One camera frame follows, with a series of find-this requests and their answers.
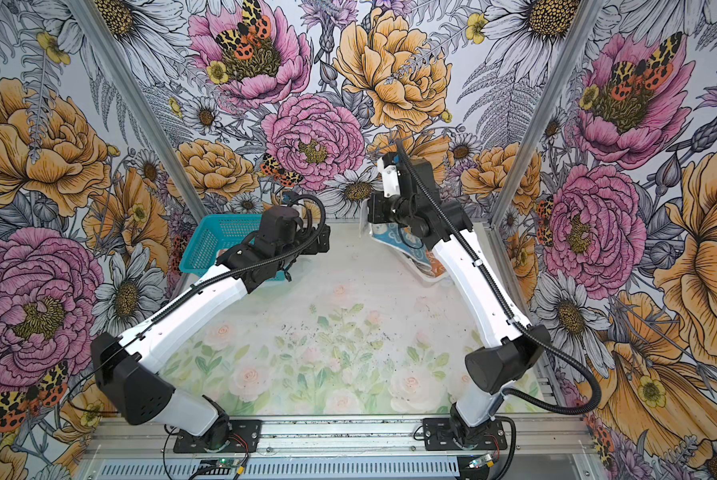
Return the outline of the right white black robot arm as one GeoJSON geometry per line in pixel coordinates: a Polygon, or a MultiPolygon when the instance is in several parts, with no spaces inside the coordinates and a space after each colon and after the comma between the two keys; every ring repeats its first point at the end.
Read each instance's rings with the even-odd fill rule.
{"type": "Polygon", "coordinates": [[[409,229],[443,266],[475,320],[482,346],[465,356],[470,384],[450,409],[455,442],[470,447],[494,424],[510,388],[542,356],[549,335],[531,326],[510,299],[463,207],[441,200],[429,163],[390,152],[378,159],[377,169],[382,190],[370,194],[363,216],[369,231],[409,229]]]}

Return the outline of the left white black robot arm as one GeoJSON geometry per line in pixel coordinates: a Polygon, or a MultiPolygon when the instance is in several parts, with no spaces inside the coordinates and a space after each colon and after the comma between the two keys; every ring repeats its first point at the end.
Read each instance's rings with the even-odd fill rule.
{"type": "Polygon", "coordinates": [[[307,224],[292,206],[272,207],[240,244],[222,248],[188,290],[142,323],[92,342],[96,386],[132,426],[172,426],[208,450],[224,448],[232,438],[228,414],[214,400],[176,388],[160,371],[224,309],[288,271],[298,257],[328,249],[325,221],[307,224]]]}

